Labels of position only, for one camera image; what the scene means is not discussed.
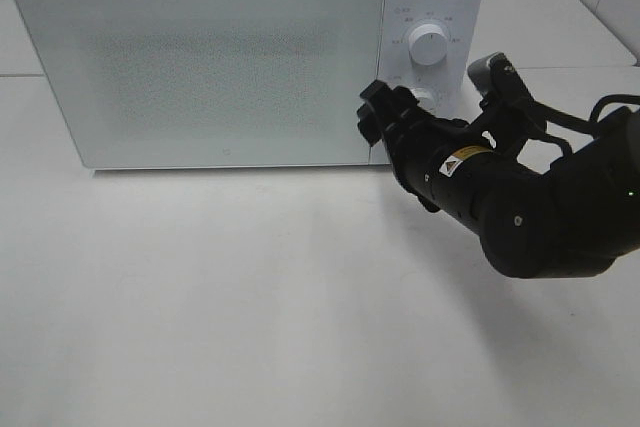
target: warning label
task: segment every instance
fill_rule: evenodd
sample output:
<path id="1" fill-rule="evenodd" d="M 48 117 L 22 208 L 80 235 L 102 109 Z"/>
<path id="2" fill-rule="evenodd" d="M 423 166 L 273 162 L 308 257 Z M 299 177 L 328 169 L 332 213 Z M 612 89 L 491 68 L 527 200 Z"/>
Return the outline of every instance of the warning label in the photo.
<path id="1" fill-rule="evenodd" d="M 482 154 L 483 152 L 492 152 L 492 150 L 487 149 L 486 147 L 481 147 L 480 145 L 470 145 L 456 150 L 442 163 L 440 166 L 440 173 L 447 177 L 451 177 L 465 160 L 476 154 Z"/>

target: microwave door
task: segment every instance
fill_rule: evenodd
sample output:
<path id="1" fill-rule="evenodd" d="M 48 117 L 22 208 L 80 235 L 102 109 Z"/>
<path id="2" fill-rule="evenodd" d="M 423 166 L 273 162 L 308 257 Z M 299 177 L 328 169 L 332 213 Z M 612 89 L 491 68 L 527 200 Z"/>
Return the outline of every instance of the microwave door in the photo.
<path id="1" fill-rule="evenodd" d="M 83 163 L 366 164 L 383 0 L 18 0 Z"/>

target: table surface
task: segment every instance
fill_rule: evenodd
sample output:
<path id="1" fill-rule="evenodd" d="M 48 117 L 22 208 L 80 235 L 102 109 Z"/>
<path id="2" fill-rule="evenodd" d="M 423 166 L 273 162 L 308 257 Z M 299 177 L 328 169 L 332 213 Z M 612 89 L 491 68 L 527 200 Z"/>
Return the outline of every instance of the table surface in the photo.
<path id="1" fill-rule="evenodd" d="M 13 0 L 0 0 L 0 75 L 42 73 Z M 469 58 L 517 67 L 630 66 L 635 57 L 579 0 L 483 0 Z"/>
<path id="2" fill-rule="evenodd" d="M 574 114 L 640 93 L 633 67 L 521 73 Z M 638 253 L 511 280 L 387 168 L 94 174 L 43 78 L 0 105 L 2 425 L 637 423 Z"/>

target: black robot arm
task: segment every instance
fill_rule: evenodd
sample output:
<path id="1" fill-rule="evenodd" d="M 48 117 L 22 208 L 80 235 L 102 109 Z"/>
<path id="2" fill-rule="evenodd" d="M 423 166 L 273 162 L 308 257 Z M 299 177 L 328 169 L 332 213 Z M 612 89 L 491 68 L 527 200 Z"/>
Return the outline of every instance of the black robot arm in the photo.
<path id="1" fill-rule="evenodd" d="M 537 102 L 502 53 L 468 75 L 482 95 L 470 124 L 429 114 L 402 86 L 376 80 L 362 92 L 358 128 L 370 145 L 384 143 L 400 185 L 475 232 L 510 277 L 593 276 L 640 247 L 640 113 L 619 107 L 599 120 L 606 105 L 640 97 L 604 97 L 583 120 Z M 593 141 L 574 153 L 548 122 Z M 543 174 L 517 161 L 530 139 L 561 150 Z"/>

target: white microwave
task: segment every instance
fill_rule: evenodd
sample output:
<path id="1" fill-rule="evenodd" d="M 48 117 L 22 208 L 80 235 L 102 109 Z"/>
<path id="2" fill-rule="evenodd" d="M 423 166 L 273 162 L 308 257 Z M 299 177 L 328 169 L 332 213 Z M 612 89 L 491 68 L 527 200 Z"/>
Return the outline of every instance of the white microwave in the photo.
<path id="1" fill-rule="evenodd" d="M 15 0 L 92 169 L 385 162 L 378 78 L 451 113 L 480 0 Z"/>

